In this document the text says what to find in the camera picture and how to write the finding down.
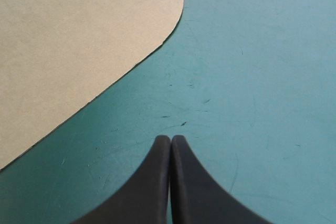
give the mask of beige cardboard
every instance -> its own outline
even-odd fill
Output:
[[[183,0],[0,0],[0,168],[172,32]]]

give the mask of scratch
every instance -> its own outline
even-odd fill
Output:
[[[319,212],[319,216],[321,216],[323,219],[327,220],[329,223],[335,224],[336,222],[332,221],[331,219],[327,218],[326,216],[324,216],[323,214],[321,214]]]
[[[283,160],[290,159],[290,158],[292,158],[292,157],[295,157],[298,153],[299,153],[299,149],[297,149],[293,154],[288,155],[288,156],[286,156],[286,157],[283,157],[282,159],[283,159]]]
[[[236,194],[237,196],[248,196],[248,197],[257,197],[257,198],[262,198],[262,199],[271,199],[271,200],[276,200],[276,201],[282,201],[291,205],[295,205],[292,201],[282,199],[276,196],[272,195],[265,195],[265,194]]]
[[[104,185],[103,185],[103,190],[105,190],[107,183],[110,182],[110,173],[107,175]]]
[[[233,180],[231,182],[229,193],[232,192],[233,187],[235,186],[235,182],[236,182],[237,176],[238,176],[238,169],[239,169],[239,159],[238,159],[238,156],[237,156],[237,153],[236,153],[236,171],[235,171],[235,175],[233,177]]]

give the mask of cardboard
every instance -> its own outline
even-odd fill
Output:
[[[0,0],[0,168],[142,61],[183,0]]]

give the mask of teal cutting mat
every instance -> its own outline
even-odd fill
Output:
[[[336,223],[336,0],[185,0],[169,40],[0,173],[0,223],[67,223],[158,134],[275,223]]]

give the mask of cardboard edge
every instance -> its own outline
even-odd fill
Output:
[[[115,81],[114,83],[112,83],[111,85],[109,85],[107,88],[105,88],[101,93],[99,93],[96,97],[94,97],[91,101],[89,101],[86,105],[84,105],[83,107],[81,107],[77,112],[75,112],[72,116],[70,116],[68,119],[66,119],[64,122],[62,122],[61,124],[59,124],[57,127],[55,127],[52,131],[50,131],[46,136],[42,137],[40,140],[38,140],[35,144],[33,144],[31,147],[29,147],[26,151],[22,152],[20,155],[18,155],[16,158],[14,158],[12,161],[10,161],[8,164],[6,164],[3,167],[0,167],[0,173],[6,169],[7,167],[9,167],[13,162],[15,162],[16,160],[18,160],[19,158],[21,158],[23,155],[25,155],[28,151],[30,151],[33,147],[35,147],[37,144],[39,144],[42,140],[44,140],[45,138],[47,138],[50,134],[52,134],[55,130],[57,130],[59,127],[61,127],[63,124],[65,124],[66,122],[68,122],[70,119],[72,119],[76,114],[78,114],[82,109],[84,109],[86,106],[88,106],[91,102],[93,102],[94,100],[96,100],[98,97],[100,97],[103,93],[105,93],[110,87],[112,87],[113,85],[115,85],[117,82],[119,82],[124,76],[128,75],[129,72],[131,72],[133,69],[135,69],[139,64],[141,64],[144,60],[146,60],[149,56],[151,56],[152,54],[154,54],[156,51],[158,51],[162,45],[168,41],[170,39],[170,37],[174,34],[174,32],[176,31],[177,27],[179,26],[179,23],[181,21],[181,17],[183,15],[183,7],[184,7],[184,0],[182,0],[182,5],[181,5],[181,14],[179,15],[176,24],[173,28],[173,30],[168,34],[168,36],[149,54],[147,55],[144,59],[142,59],[141,61],[139,61],[137,64],[135,64],[129,71],[127,71],[123,76],[121,76],[117,81]]]

